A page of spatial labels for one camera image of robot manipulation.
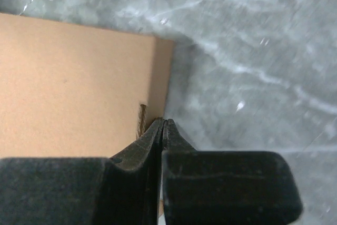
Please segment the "brown cardboard box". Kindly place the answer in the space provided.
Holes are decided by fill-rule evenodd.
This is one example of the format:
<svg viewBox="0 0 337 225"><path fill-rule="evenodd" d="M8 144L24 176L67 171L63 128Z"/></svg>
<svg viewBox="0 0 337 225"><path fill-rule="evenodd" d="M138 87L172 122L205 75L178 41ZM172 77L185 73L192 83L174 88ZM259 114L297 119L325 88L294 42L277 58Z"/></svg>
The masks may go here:
<svg viewBox="0 0 337 225"><path fill-rule="evenodd" d="M1 15L1 157L109 157L164 114L174 42Z"/></svg>

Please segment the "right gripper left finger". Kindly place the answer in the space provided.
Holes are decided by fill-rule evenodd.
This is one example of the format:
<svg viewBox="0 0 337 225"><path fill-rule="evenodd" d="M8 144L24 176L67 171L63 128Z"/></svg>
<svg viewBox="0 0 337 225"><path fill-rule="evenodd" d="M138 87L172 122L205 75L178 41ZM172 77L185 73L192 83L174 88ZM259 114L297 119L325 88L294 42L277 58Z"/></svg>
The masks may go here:
<svg viewBox="0 0 337 225"><path fill-rule="evenodd" d="M1 159L1 224L157 224L163 126L111 158Z"/></svg>

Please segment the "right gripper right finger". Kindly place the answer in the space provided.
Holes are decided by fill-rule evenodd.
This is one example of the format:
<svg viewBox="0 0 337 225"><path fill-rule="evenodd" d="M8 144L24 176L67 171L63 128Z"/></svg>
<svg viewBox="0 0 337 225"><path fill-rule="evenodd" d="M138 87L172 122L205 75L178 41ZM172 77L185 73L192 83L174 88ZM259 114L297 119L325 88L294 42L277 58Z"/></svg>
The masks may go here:
<svg viewBox="0 0 337 225"><path fill-rule="evenodd" d="M198 151L163 126L167 224L290 224L303 212L286 160L270 151Z"/></svg>

